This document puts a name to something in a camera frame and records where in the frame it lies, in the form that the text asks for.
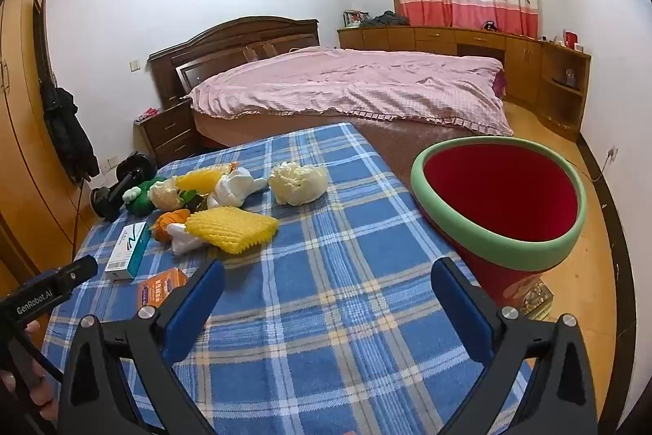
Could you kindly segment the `black jacket hanging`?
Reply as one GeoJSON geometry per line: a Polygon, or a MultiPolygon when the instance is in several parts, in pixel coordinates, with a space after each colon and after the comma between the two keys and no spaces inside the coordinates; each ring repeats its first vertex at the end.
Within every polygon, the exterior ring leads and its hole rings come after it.
{"type": "Polygon", "coordinates": [[[49,81],[40,83],[40,95],[44,123],[65,173],[75,184],[92,180],[99,175],[98,162],[76,117],[73,95],[49,81]]]}

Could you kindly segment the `dark wooden bed frame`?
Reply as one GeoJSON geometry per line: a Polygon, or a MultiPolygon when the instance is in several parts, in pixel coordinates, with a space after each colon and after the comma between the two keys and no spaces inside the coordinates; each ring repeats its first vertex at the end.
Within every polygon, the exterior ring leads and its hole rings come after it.
{"type": "MultiPolygon", "coordinates": [[[[191,89],[214,75],[318,43],[315,19],[244,17],[220,23],[186,42],[152,53],[148,67],[165,109],[186,100],[191,89]]],[[[329,122],[329,118],[311,116],[250,116],[233,120],[194,117],[201,145],[229,147],[329,122]]]]}

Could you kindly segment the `white glove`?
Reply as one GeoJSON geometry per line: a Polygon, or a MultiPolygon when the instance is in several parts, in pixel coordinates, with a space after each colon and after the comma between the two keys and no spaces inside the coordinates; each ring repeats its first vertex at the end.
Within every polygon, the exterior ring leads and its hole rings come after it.
{"type": "Polygon", "coordinates": [[[235,168],[220,178],[214,190],[208,195],[207,208],[234,206],[240,208],[253,193],[264,190],[267,179],[253,178],[245,168],[235,168]]]}

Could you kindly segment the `white teal medicine box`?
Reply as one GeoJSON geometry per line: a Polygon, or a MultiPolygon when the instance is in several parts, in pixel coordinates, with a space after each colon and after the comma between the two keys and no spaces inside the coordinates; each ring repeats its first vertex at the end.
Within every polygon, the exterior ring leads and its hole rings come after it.
{"type": "Polygon", "coordinates": [[[111,280],[132,280],[137,276],[150,239],[146,222],[125,225],[110,254],[104,273],[111,280]]]}

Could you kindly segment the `long wooden cabinet desk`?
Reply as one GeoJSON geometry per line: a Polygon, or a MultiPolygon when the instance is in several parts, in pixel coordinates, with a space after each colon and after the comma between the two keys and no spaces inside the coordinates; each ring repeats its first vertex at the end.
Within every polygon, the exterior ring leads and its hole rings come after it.
{"type": "Polygon", "coordinates": [[[338,39],[344,49],[496,58],[503,63],[507,100],[568,140],[580,134],[591,63],[584,52],[527,36],[439,26],[347,28],[338,39]]]}

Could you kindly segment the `orange ointment box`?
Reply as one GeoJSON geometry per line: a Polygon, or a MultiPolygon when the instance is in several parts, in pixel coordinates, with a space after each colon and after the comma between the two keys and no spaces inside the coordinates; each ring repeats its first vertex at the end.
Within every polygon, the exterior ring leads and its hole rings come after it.
{"type": "Polygon", "coordinates": [[[158,308],[178,288],[186,285],[187,275],[178,267],[164,270],[137,285],[136,309],[152,306],[158,308]]]}

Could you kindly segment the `red bin with green rim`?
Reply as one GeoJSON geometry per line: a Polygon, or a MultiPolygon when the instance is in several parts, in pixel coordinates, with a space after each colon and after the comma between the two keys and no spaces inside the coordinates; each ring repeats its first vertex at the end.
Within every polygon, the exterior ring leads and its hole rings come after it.
{"type": "Polygon", "coordinates": [[[576,169],[515,137],[439,142],[414,159],[410,184],[424,217],[500,306],[523,304],[539,277],[570,255],[587,216],[576,169]]]}

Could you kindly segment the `dark wooden nightstand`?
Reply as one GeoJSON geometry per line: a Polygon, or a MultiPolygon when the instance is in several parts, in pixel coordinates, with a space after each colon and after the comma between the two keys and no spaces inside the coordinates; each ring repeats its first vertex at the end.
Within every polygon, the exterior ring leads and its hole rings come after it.
{"type": "Polygon", "coordinates": [[[172,161],[200,155],[202,151],[189,100],[136,120],[135,126],[159,168],[172,161]]]}

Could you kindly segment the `wooden wardrobe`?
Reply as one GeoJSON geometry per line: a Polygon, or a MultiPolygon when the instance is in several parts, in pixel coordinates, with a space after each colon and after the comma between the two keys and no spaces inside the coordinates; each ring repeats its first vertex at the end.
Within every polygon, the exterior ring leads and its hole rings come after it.
{"type": "Polygon", "coordinates": [[[68,179],[44,123],[33,9],[1,3],[1,293],[74,257],[96,222],[90,188],[68,179]]]}

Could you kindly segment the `dark clothes pile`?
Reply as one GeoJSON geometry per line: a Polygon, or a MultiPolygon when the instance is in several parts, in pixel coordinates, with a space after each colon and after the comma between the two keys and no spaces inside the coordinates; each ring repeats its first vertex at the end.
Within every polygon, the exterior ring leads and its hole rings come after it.
{"type": "Polygon", "coordinates": [[[360,28],[379,28],[379,26],[409,25],[409,19],[392,11],[385,11],[374,18],[368,18],[360,22],[360,28]]]}

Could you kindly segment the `black suction mount stand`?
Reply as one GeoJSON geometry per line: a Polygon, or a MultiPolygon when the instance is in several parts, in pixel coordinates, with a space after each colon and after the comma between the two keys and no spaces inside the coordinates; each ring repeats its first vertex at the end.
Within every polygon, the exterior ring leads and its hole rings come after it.
{"type": "Polygon", "coordinates": [[[101,219],[114,222],[124,204],[123,195],[129,189],[152,179],[157,172],[155,161],[144,153],[134,152],[116,167],[117,183],[90,191],[90,206],[101,219]]]}

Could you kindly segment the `orange wrapper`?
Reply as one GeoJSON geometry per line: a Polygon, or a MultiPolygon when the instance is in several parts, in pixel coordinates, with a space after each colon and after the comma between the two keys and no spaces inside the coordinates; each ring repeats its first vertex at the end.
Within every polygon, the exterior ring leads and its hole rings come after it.
{"type": "Polygon", "coordinates": [[[159,243],[169,243],[172,240],[172,237],[169,235],[167,227],[170,224],[184,225],[189,216],[190,211],[188,209],[178,209],[175,211],[163,212],[163,214],[160,214],[160,216],[157,217],[157,220],[150,228],[152,237],[159,243]]]}

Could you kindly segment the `blue plaid table blanket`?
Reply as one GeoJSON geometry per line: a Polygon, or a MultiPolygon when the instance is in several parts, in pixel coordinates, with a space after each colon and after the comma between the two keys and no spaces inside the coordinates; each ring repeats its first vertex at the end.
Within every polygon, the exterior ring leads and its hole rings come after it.
{"type": "Polygon", "coordinates": [[[450,246],[354,126],[270,137],[161,174],[234,162],[262,177],[284,161],[325,169],[328,188],[298,208],[270,191],[248,197],[247,211],[278,221],[267,245],[179,257],[147,246],[140,278],[225,265],[225,291],[174,368],[179,380],[220,434],[439,432],[482,370],[431,288],[450,246]]]}

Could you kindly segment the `green clover toy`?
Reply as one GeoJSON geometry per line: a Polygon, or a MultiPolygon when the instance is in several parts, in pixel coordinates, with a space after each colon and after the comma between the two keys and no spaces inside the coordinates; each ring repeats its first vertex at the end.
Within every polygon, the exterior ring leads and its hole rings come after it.
{"type": "Polygon", "coordinates": [[[148,216],[155,209],[154,203],[148,197],[149,189],[158,182],[165,181],[165,178],[155,177],[144,181],[124,192],[123,202],[130,215],[144,217],[148,216]]]}

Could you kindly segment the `pink bed cover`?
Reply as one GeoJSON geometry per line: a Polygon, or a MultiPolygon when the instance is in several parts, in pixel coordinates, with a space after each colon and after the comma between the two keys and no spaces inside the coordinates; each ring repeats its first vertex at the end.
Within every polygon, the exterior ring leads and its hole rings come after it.
{"type": "Polygon", "coordinates": [[[311,46],[230,68],[191,89],[193,110],[250,115],[351,116],[461,127],[508,136],[490,57],[311,46]]]}

